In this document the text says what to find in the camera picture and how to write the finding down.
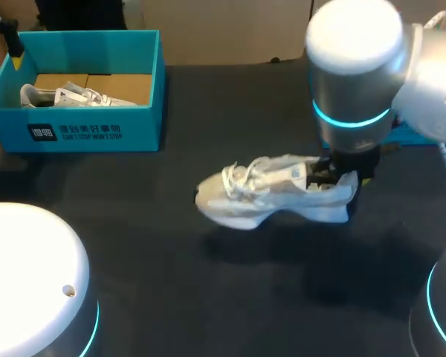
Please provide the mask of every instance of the glowing blue light ring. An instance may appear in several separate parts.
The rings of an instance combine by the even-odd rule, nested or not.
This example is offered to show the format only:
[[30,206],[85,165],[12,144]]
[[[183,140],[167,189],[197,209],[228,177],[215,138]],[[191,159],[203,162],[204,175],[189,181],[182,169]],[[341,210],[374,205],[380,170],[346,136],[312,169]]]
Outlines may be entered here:
[[84,357],[84,355],[88,352],[89,347],[91,347],[92,341],[94,340],[94,337],[96,336],[98,323],[99,323],[99,302],[97,303],[97,316],[96,316],[96,324],[94,325],[94,331],[92,332],[92,335],[91,335],[91,338],[89,339],[88,344],[84,348],[83,352],[79,355],[79,357]]
[[436,320],[436,317],[434,315],[433,312],[433,307],[431,307],[431,299],[430,299],[430,284],[431,284],[431,276],[433,275],[433,271],[434,268],[436,267],[436,264],[434,265],[434,267],[431,269],[431,273],[430,276],[428,277],[428,282],[426,284],[426,298],[427,298],[427,303],[428,303],[428,309],[430,310],[430,314],[431,314],[431,319],[434,322],[434,326],[436,326],[436,328],[438,329],[439,334],[441,335],[441,337],[443,337],[443,339],[446,341],[446,335],[443,332],[443,330],[441,329],[441,327],[438,324],[438,321]]
[[361,128],[362,126],[367,126],[367,125],[373,124],[374,122],[382,119],[390,111],[390,108],[388,108],[383,113],[381,113],[380,115],[377,115],[376,117],[374,117],[372,119],[360,121],[358,123],[345,123],[343,121],[338,121],[338,120],[332,119],[332,118],[328,117],[327,115],[325,115],[324,113],[322,113],[322,111],[319,109],[319,107],[315,103],[315,100],[312,101],[312,105],[314,106],[314,109],[315,109],[315,112],[317,113],[317,115],[319,115],[327,123],[332,124],[333,126],[339,126],[340,128]]

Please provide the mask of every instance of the shoe sole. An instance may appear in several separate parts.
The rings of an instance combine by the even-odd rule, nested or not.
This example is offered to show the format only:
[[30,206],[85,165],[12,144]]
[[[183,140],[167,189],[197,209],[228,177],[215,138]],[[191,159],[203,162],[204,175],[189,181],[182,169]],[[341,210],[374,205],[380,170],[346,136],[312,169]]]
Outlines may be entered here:
[[[323,208],[283,208],[280,210],[289,210],[291,212],[297,213],[304,218],[322,223],[345,223],[349,221],[349,213],[347,211],[346,205],[336,206],[336,207],[323,207]],[[257,228],[265,219],[267,219],[271,214],[277,212],[266,212],[258,216],[252,217],[224,217],[224,216],[214,216],[208,212],[201,211],[208,219],[211,219],[219,225],[225,227],[239,229],[243,231],[250,231]]]

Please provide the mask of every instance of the white sneaker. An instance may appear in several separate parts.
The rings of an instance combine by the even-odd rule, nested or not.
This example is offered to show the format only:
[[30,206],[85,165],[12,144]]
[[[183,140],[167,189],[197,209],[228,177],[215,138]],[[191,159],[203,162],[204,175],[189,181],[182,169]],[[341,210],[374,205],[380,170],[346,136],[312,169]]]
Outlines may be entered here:
[[318,161],[284,155],[257,158],[248,167],[235,163],[200,183],[195,203],[209,219],[235,229],[254,229],[278,210],[317,222],[347,222],[347,204],[358,188],[357,173],[343,175],[330,187],[308,186],[306,165]]
[[67,82],[56,91],[38,89],[25,84],[20,89],[20,100],[25,108],[46,106],[136,106],[126,100],[108,97],[89,88],[76,86]]

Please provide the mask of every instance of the teal shoe box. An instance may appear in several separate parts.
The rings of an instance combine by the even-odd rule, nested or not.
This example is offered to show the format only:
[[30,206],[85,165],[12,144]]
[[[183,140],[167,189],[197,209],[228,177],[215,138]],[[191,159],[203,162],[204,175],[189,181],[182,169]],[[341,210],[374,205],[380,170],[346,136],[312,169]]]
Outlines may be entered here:
[[[158,150],[165,85],[159,31],[43,31],[19,35],[25,47],[21,67],[16,71],[7,57],[0,69],[0,141],[5,151]],[[151,74],[149,104],[21,108],[20,88],[25,83],[34,84],[38,74]]]

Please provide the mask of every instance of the shoe box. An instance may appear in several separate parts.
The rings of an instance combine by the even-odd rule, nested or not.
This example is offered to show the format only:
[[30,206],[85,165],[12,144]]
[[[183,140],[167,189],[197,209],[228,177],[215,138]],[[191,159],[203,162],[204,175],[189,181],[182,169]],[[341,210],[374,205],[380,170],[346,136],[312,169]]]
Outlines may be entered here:
[[[156,30],[23,32],[18,70],[0,68],[0,141],[7,152],[144,152],[159,148],[165,62]],[[22,108],[20,88],[71,81],[137,106]]]

